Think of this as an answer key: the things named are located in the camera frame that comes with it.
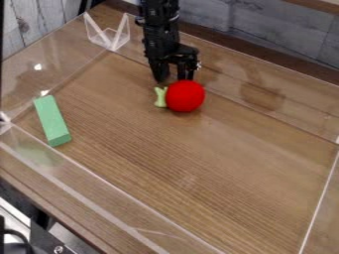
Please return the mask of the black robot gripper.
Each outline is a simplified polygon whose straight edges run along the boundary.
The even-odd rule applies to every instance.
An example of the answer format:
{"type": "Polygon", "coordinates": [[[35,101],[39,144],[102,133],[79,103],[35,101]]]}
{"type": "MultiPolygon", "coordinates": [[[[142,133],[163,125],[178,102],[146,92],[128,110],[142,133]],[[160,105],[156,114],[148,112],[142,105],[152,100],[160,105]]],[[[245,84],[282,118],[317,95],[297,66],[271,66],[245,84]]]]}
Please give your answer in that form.
{"type": "Polygon", "coordinates": [[[179,80],[193,80],[199,69],[199,50],[180,43],[179,18],[179,0],[139,0],[135,23],[143,28],[144,54],[158,82],[170,76],[168,63],[178,63],[179,80]]]}

